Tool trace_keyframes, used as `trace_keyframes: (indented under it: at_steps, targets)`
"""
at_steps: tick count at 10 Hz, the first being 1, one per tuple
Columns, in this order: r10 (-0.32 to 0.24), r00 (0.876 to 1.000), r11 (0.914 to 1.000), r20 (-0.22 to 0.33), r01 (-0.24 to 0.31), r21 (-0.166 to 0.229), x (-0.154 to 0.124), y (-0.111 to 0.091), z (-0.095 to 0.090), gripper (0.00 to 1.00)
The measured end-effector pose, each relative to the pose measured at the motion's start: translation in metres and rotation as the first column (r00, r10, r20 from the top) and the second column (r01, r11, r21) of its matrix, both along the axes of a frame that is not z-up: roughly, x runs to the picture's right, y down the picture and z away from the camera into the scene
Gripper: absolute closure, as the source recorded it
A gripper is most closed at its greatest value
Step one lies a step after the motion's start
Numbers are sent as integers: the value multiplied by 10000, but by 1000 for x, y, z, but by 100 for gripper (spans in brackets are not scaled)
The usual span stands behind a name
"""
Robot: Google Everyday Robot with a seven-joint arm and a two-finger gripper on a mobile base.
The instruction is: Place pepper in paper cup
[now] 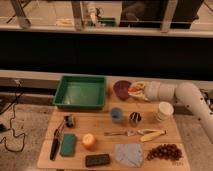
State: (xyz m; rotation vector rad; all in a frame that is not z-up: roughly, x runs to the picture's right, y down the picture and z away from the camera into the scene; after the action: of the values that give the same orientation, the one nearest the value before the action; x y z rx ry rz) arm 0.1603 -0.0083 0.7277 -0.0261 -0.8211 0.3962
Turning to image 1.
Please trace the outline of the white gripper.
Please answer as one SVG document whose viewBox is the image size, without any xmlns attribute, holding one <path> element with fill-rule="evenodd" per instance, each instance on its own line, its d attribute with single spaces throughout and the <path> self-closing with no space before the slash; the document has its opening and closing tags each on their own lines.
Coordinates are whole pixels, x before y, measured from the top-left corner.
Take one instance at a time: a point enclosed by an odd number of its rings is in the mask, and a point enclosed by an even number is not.
<svg viewBox="0 0 213 171">
<path fill-rule="evenodd" d="M 129 95 L 132 98 L 136 100 L 140 100 L 140 101 L 147 101 L 147 99 L 149 101 L 158 101 L 159 100 L 158 91 L 159 91 L 160 85 L 161 85 L 160 82 L 155 82 L 155 81 L 152 81 L 148 83 L 147 85 L 143 81 L 134 82 L 131 84 L 130 87 L 137 87 L 137 88 L 140 88 L 141 90 L 145 88 L 145 91 L 144 91 L 145 95 L 142 92 L 139 92 L 139 93 L 130 92 Z"/>
</svg>

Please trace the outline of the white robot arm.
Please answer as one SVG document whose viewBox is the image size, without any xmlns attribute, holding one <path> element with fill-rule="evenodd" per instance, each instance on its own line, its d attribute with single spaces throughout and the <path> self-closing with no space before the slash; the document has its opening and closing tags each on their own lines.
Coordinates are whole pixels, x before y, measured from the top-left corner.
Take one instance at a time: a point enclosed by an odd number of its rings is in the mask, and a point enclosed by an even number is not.
<svg viewBox="0 0 213 171">
<path fill-rule="evenodd" d="M 200 120 L 201 126 L 213 143 L 213 111 L 195 84 L 191 82 L 168 84 L 157 81 L 138 81 L 132 83 L 127 92 L 138 99 L 183 105 Z"/>
</svg>

